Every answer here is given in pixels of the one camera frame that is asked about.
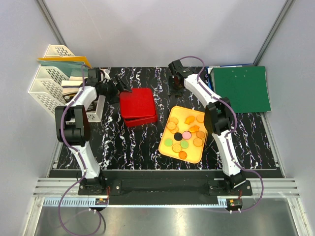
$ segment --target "red lid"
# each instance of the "red lid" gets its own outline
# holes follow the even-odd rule
[[[156,114],[153,94],[149,88],[132,88],[120,94],[120,108],[124,119],[152,117]]]

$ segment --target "white panel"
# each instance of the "white panel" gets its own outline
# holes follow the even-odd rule
[[[0,21],[0,234],[20,236],[56,140],[54,120],[27,91],[36,58],[57,42],[34,0],[1,1]]]
[[[285,173],[295,178],[315,229],[315,2],[297,0],[260,65],[267,70],[267,114]]]
[[[252,63],[284,2],[46,0],[69,49],[92,66],[167,66],[188,55]]]

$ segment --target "red box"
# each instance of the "red box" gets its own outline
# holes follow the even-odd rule
[[[120,94],[120,108],[126,126],[156,122],[158,115],[149,88],[132,88],[132,92]]]

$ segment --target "marble surface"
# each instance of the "marble surface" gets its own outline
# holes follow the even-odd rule
[[[158,151],[165,125],[174,106],[204,111],[201,103],[186,91],[181,98],[168,97],[167,67],[110,68],[110,76],[119,74],[131,88],[150,88],[154,94],[158,122],[137,127],[126,127],[119,104],[105,104],[101,123],[91,123],[91,148],[103,170],[208,170],[220,169],[221,159],[216,143],[208,136],[202,159],[198,164],[161,155]],[[258,113],[237,114],[239,125],[233,134],[237,157],[249,169],[274,169],[262,117]],[[79,169],[74,156],[62,147],[57,169]]]

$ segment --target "metal floor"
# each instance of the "metal floor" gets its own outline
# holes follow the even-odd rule
[[[244,199],[244,207],[254,203]],[[83,207],[62,207],[67,228],[80,235],[92,233],[98,226],[97,215]],[[297,236],[297,230],[286,199],[262,199],[249,212],[222,214],[200,208],[107,208],[96,236]],[[67,236],[60,227],[57,207],[43,207],[36,236]]]

